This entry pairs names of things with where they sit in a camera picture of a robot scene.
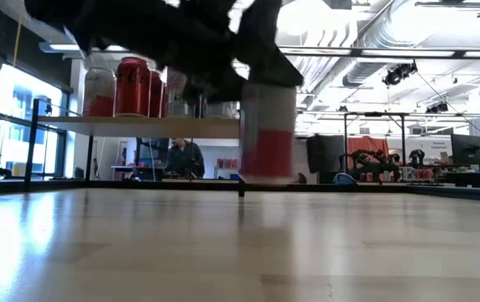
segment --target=ceiling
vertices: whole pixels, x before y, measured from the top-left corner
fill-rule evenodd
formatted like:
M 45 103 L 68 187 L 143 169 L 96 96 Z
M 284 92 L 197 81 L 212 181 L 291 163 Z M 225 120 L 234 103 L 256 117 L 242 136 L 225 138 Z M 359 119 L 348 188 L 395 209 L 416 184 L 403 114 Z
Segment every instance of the ceiling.
M 178 0 L 166 0 L 178 3 Z M 235 30 L 242 11 L 253 0 L 238 0 L 230 12 L 231 28 Z M 329 8 L 324 0 L 286 0 L 278 20 L 278 45 L 312 47 L 369 46 L 367 38 L 384 39 L 390 43 L 376 47 L 405 45 L 417 48 L 480 48 L 480 9 L 417 8 L 415 0 L 354 0 L 352 11 Z M 0 0 L 0 9 L 18 20 L 22 0 Z M 42 23 L 22 17 L 23 26 L 43 39 L 56 44 L 71 43 L 62 33 Z M 93 56 L 89 64 L 115 65 L 124 55 Z M 305 76 L 299 87 L 298 106 L 305 110 L 335 111 L 341 105 L 359 111 L 424 111 L 439 94 L 449 102 L 465 103 L 468 95 L 480 87 L 480 60 L 417 60 L 418 75 L 413 75 L 389 89 L 381 82 L 387 69 L 395 63 L 379 64 L 357 87 L 342 83 L 342 67 L 346 62 L 331 57 L 289 57 Z

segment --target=red can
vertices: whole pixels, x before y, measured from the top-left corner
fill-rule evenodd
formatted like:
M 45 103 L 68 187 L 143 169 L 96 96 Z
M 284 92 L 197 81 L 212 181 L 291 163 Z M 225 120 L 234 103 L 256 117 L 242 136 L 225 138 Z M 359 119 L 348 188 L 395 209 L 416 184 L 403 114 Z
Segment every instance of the red can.
M 149 117 L 162 117 L 163 89 L 164 82 L 162 82 L 161 74 L 156 70 L 151 70 Z
M 432 169 L 425 169 L 425 179 L 434 180 L 434 172 Z
M 127 57 L 117 68 L 115 116 L 149 114 L 150 70 L 143 59 Z

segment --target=table surface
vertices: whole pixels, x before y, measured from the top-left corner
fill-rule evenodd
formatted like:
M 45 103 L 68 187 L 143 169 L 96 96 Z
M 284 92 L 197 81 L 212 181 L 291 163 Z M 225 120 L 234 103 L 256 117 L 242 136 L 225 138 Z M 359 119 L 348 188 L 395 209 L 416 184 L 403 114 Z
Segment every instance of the table surface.
M 154 169 L 165 169 L 167 165 L 166 164 L 156 164 L 154 166 Z M 130 169 L 130 170 L 134 170 L 134 169 L 139 169 L 139 170 L 143 170 L 143 169 L 150 169 L 152 170 L 153 167 L 136 167 L 136 166 L 112 166 L 112 169 Z
M 0 301 L 105 300 L 478 302 L 480 201 L 107 189 L 0 195 Z

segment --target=coca-cola can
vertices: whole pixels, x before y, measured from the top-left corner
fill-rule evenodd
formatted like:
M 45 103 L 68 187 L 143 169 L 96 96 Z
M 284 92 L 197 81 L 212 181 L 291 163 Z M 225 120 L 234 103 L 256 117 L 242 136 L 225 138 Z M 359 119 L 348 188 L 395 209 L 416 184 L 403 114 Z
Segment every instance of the coca-cola can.
M 112 117 L 115 103 L 115 74 L 112 70 L 93 67 L 86 74 L 83 97 L 84 117 Z
M 147 61 L 127 57 L 117 68 L 115 116 L 141 116 L 149 114 L 150 70 Z

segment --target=computer monitor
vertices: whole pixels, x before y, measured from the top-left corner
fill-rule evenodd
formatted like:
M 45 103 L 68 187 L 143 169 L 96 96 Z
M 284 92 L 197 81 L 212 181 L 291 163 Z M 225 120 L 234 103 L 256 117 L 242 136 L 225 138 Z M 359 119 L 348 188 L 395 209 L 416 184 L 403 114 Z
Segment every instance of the computer monitor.
M 480 164 L 480 137 L 451 135 L 454 164 Z

